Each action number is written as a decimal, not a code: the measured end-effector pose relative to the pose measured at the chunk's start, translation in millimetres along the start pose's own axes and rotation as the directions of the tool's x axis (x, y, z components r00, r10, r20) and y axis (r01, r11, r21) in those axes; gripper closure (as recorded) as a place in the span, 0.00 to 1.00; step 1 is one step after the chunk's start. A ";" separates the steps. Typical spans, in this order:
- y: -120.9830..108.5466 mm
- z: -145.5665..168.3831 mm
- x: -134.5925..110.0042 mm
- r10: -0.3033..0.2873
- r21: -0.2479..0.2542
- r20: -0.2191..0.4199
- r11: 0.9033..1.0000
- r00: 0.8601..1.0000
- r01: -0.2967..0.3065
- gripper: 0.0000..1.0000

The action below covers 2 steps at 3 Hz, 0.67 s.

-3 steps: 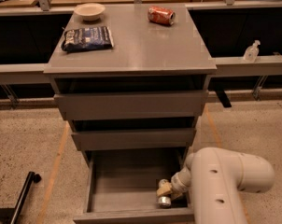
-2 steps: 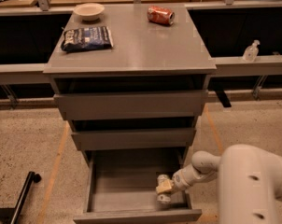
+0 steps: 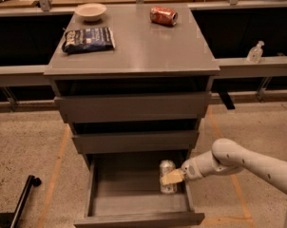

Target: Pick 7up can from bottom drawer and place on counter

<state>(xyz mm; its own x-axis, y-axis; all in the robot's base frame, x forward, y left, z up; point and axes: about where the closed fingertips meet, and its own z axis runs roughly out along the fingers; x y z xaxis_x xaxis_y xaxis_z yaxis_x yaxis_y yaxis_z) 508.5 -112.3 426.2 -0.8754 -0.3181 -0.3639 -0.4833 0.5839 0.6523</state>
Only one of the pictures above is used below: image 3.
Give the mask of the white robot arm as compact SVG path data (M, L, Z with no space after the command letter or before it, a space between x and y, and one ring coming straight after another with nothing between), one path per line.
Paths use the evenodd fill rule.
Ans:
M287 195L287 161L248 150L229 139L217 139L209 151L186 160L180 168L160 177L162 186L230 175L246 169ZM287 212L284 221L287 228Z

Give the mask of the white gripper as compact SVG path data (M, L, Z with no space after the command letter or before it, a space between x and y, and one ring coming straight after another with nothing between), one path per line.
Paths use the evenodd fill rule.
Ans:
M175 169L170 173L160 178L162 185L169 185L186 181L197 181L202 178L200 169L198 168L197 162L194 158L185 161L182 164L181 169Z

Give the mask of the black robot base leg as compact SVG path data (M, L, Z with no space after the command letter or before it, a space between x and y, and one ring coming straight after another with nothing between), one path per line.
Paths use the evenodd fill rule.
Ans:
M42 181L40 178L33 175L28 176L15 210L12 213L0 213L0 228L17 228L31 188L38 187L41 185L41 183Z

